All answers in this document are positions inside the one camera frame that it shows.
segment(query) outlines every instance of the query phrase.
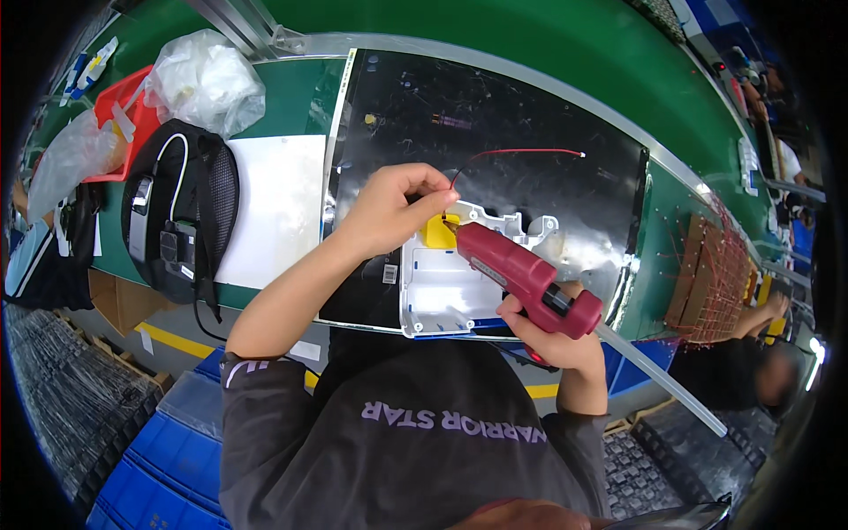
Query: white shirt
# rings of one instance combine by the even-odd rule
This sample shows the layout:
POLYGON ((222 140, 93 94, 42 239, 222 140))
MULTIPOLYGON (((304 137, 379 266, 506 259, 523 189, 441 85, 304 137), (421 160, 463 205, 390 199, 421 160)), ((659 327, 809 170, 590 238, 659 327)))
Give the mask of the white shirt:
POLYGON ((801 163, 798 161, 798 156, 795 151, 783 140, 778 139, 780 147, 780 158, 783 166, 783 174, 780 178, 784 181, 795 183, 795 175, 801 173, 801 163))

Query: plastic bag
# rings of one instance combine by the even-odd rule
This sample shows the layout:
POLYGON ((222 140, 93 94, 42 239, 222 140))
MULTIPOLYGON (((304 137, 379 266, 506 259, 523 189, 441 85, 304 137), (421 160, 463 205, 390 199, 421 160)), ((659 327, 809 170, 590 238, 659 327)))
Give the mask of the plastic bag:
POLYGON ((83 111, 47 146, 32 177, 26 218, 30 222, 53 210, 86 177, 118 169, 126 156, 126 140, 112 120, 98 128, 93 110, 83 111))
POLYGON ((225 140, 265 115, 265 85, 226 37, 195 31, 168 42, 145 84, 159 123, 177 118, 225 140))

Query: yellow floor line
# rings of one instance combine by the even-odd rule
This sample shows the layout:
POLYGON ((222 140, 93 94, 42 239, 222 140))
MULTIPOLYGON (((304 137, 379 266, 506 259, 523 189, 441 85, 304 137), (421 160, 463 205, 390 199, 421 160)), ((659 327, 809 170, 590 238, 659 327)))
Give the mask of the yellow floor line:
POLYGON ((528 387, 524 387, 527 390, 527 393, 530 394, 530 397, 533 399, 541 399, 541 398, 555 398, 556 391, 559 389, 560 384, 554 383, 551 385, 530 385, 528 387))
POLYGON ((136 326, 137 332, 141 332, 142 329, 147 330, 152 339, 158 340, 162 344, 167 344, 172 348, 179 349, 180 351, 184 351, 187 354, 194 355, 201 359, 209 357, 209 354, 211 354, 212 350, 215 349, 211 346, 207 346, 206 344, 195 343, 193 340, 188 340, 187 338, 180 337, 179 335, 168 333, 164 329, 151 326, 147 322, 142 322, 136 326))
MULTIPOLYGON (((206 359, 209 354, 212 353, 212 350, 215 349, 211 346, 207 346, 206 344, 196 343, 193 340, 180 337, 179 335, 167 332, 164 329, 159 329, 156 326, 151 326, 147 322, 142 322, 136 326, 137 332, 140 332, 142 329, 147 330, 153 340, 157 340, 162 344, 167 344, 173 349, 179 349, 180 351, 184 351, 187 354, 194 355, 200 359, 206 359)), ((312 372, 307 371, 304 383, 307 388, 315 388, 315 385, 318 383, 318 377, 312 374, 312 372)), ((555 383, 550 385, 530 385, 524 388, 527 390, 527 393, 530 394, 531 398, 541 399, 554 398, 556 396, 556 389, 559 386, 559 384, 555 383)))

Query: backpack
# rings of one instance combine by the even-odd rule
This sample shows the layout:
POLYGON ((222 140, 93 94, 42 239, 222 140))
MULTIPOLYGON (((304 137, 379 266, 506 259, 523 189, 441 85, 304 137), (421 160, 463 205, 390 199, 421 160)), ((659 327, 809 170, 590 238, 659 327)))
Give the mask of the backpack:
POLYGON ((173 119, 139 149, 121 205, 124 244, 138 274, 175 304, 202 298, 218 323, 214 279, 238 200, 236 160, 224 140, 173 119))

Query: red hot glue gun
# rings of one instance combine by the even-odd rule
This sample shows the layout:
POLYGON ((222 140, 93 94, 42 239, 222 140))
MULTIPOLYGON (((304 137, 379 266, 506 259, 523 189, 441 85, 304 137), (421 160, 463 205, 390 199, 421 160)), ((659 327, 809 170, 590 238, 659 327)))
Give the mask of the red hot glue gun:
MULTIPOLYGON (((479 223, 443 223, 456 235, 457 253, 518 298, 527 318, 543 331, 564 333, 577 340, 600 322, 600 299, 589 291, 574 299, 566 296, 554 283, 556 268, 544 259, 479 223)), ((544 362, 535 352, 527 352, 534 360, 544 362)))

